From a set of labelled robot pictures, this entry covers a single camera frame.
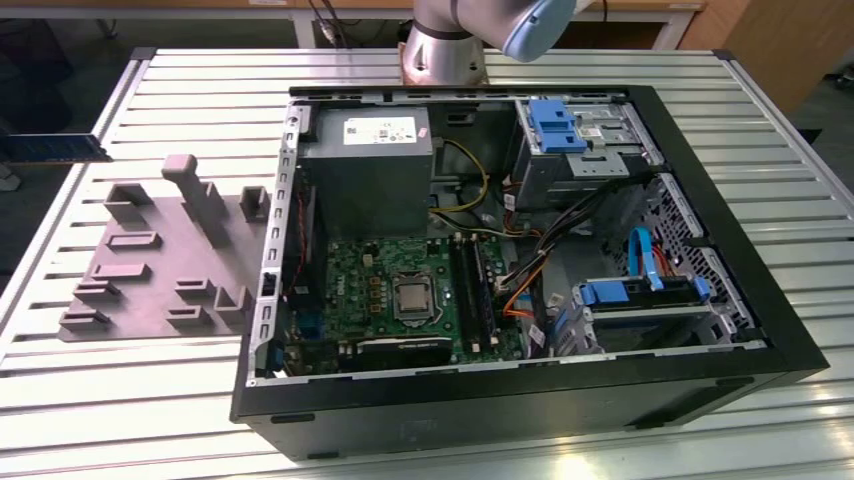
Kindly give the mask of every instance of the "green circuit board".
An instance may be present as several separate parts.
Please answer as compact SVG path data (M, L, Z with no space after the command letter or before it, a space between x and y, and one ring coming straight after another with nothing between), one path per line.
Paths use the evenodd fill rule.
M460 338L454 277L450 259L451 240L390 239L367 242L331 242L328 245L324 340L347 340L395 335L435 335L454 341L452 364L515 360L522 356L519 332L498 332L498 345L490 351L467 351ZM495 237L480 241L491 278L504 274L500 243ZM394 278L422 275L432 283L434 317L418 327L395 318ZM496 315L500 306L495 305ZM315 363L314 373L334 373L331 365Z

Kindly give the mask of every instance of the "metal workbench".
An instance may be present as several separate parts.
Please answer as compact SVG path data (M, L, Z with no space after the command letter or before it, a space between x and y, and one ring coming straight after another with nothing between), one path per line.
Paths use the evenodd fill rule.
M707 52L651 51L552 52L530 65L491 53L487 65L494 84L658 88L831 368L681 429L295 465L228 421L236 337L64 344L57 321L112 182L177 195L160 159L193 153L220 193L272 185L288 87L398 83L398 54L161 50L128 65L95 128L116 162L73 167L0 300L0 476L854 475L854 203L741 66Z

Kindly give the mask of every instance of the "green motherboard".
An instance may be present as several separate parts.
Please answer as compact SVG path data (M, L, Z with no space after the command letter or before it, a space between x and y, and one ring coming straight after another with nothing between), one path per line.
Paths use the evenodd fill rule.
M499 328L492 348L466 348L460 330L455 278L451 261L454 240L390 239L367 242L330 242L327 251L326 309L318 321L318 340L327 344L354 338L434 336L452 340L451 364L518 360L522 358L519 331L515 323ZM480 238L483 266L490 284L506 272L500 242ZM430 318L402 321L402 282L430 282ZM500 318L500 306L492 306ZM330 354L308 355L312 374L335 373Z

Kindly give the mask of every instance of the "yellow wire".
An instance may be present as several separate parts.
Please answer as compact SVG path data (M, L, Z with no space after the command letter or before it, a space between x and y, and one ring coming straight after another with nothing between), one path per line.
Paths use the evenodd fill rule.
M490 188L490 176L487 175L486 168L483 168L483 164L480 163L480 160L478 160L478 157L475 157L474 153L471 153L471 151L466 147L463 147L463 145L456 140L447 140L446 139L444 141L446 141L446 143L450 143L451 145L454 145L456 148L460 149L460 151L466 154L466 156L468 157L471 162L478 167L478 170L480 170L480 177L483 178L483 186L480 187L480 195L478 195L478 198L475 198L467 204L458 205L455 207L431 208L430 211L431 212L439 212L439 213L464 212L470 208L476 207L478 204L486 198L486 195L487 195L487 192L488 192L488 188Z

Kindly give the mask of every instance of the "wooden cabinet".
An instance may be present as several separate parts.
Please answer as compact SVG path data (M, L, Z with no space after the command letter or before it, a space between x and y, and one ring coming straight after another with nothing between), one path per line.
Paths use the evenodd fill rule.
M679 48L730 50L791 112L853 45L853 0L709 0Z

